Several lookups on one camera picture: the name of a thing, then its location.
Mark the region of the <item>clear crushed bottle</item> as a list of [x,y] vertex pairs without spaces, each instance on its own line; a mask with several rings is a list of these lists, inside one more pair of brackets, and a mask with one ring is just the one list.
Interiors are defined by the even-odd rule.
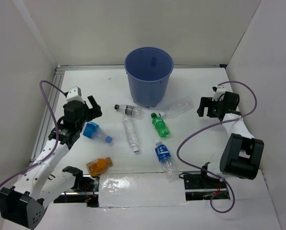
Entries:
[[161,118],[174,118],[193,108],[193,101],[190,97],[181,98],[166,105],[158,115]]

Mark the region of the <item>blue cap wide bottle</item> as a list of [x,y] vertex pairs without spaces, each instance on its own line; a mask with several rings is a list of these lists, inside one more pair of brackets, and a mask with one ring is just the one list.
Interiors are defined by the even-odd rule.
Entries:
[[94,139],[107,144],[112,143],[113,140],[113,138],[107,135],[98,124],[91,121],[84,124],[81,134],[89,139]]

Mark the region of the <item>clear bottle white cap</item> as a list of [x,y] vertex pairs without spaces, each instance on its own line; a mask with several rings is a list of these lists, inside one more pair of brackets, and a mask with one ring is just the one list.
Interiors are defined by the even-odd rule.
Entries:
[[125,115],[122,118],[122,124],[126,134],[127,142],[135,154],[139,153],[139,140],[137,137],[135,123],[131,116]]

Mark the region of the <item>clear bottle black cap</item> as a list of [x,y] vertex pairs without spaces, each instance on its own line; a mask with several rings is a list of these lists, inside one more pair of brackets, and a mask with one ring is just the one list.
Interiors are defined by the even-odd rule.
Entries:
[[114,106],[114,109],[123,115],[128,115],[133,118],[141,118],[142,108],[139,106],[133,106],[128,104],[116,104]]

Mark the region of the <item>green soda bottle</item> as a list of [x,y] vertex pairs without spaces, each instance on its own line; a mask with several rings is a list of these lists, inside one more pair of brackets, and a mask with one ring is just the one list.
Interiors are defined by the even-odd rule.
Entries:
[[151,113],[152,124],[158,135],[162,138],[167,138],[170,135],[169,128],[166,126],[164,120],[157,116],[156,113]]

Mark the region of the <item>blue label water bottle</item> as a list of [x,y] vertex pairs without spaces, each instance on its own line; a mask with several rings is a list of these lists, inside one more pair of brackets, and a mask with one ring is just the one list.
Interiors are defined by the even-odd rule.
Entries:
[[155,153],[166,174],[167,179],[173,182],[178,179],[178,172],[166,145],[160,140],[155,140]]

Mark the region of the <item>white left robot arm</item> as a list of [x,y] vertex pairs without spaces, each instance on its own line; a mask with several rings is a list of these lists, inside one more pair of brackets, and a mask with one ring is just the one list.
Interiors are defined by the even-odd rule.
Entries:
[[66,166],[54,178],[50,175],[57,164],[70,151],[79,139],[86,122],[101,117],[101,107],[93,96],[85,101],[71,100],[64,106],[64,115],[58,120],[57,127],[48,137],[36,165],[24,170],[23,176],[11,187],[0,189],[0,214],[3,219],[35,229],[43,218],[47,207],[63,192],[73,190],[82,192],[90,179],[83,176],[83,171]]

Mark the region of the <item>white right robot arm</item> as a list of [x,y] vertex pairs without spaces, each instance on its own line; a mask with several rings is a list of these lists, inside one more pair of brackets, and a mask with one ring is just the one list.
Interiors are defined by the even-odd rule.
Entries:
[[223,124],[229,139],[219,162],[207,162],[199,176],[199,183],[204,188],[211,187],[216,180],[215,175],[222,178],[237,177],[255,179],[264,148],[264,142],[256,139],[246,128],[241,113],[237,111],[239,95],[223,91],[214,97],[202,97],[197,110],[199,117],[207,108],[207,116],[218,118]]

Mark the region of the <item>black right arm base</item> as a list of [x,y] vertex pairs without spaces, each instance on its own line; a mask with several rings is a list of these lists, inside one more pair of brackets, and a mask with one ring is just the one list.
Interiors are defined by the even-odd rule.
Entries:
[[189,172],[180,173],[179,178],[184,182],[186,201],[210,200],[216,194],[215,199],[230,199],[225,182],[219,179]]

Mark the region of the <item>blue plastic bin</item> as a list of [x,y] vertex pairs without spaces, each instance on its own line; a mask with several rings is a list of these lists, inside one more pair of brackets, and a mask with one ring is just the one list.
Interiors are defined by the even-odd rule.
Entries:
[[157,47],[140,47],[124,60],[133,101],[143,107],[156,107],[164,98],[174,68],[172,57]]

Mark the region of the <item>orange juice bottle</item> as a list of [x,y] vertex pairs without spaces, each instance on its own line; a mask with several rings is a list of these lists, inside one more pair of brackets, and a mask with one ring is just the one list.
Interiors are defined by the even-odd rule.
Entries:
[[111,166],[113,166],[113,162],[110,157],[98,158],[86,164],[87,170],[92,177],[100,176]]

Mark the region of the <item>silver tape sheet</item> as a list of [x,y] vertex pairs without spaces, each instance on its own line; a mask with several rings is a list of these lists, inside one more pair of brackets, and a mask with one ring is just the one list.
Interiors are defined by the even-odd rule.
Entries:
[[175,207],[185,205],[180,178],[168,180],[164,173],[104,174],[99,179],[100,207]]

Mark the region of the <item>aluminium rail frame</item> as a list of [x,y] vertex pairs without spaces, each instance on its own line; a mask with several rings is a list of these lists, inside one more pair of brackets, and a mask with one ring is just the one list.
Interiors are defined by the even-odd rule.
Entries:
[[[175,64],[174,70],[176,69],[212,69],[212,68],[227,68],[227,64],[216,64],[216,65],[191,65],[191,64]],[[123,65],[58,65],[54,72],[53,78],[53,86],[50,87],[48,100],[52,106],[52,109],[56,109],[57,100],[59,98],[59,91],[55,89],[55,87],[61,87],[63,78],[66,71],[83,71],[83,70],[91,70],[91,69],[122,69],[124,70]],[[36,138],[36,143],[34,145],[34,149],[31,155],[30,162],[33,162],[38,154],[40,153],[40,148],[45,145],[45,142],[48,138],[48,135],[51,131],[50,126],[52,125],[52,118],[49,112],[49,109],[46,107],[44,111],[44,115],[42,118],[42,122],[38,131],[38,135]]]

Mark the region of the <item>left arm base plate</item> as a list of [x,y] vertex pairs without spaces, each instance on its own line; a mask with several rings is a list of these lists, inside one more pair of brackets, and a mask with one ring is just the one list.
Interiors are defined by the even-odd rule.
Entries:
[[87,207],[99,207],[99,179],[83,175],[83,182],[78,189],[69,189],[61,193],[54,201],[54,204],[85,204]]

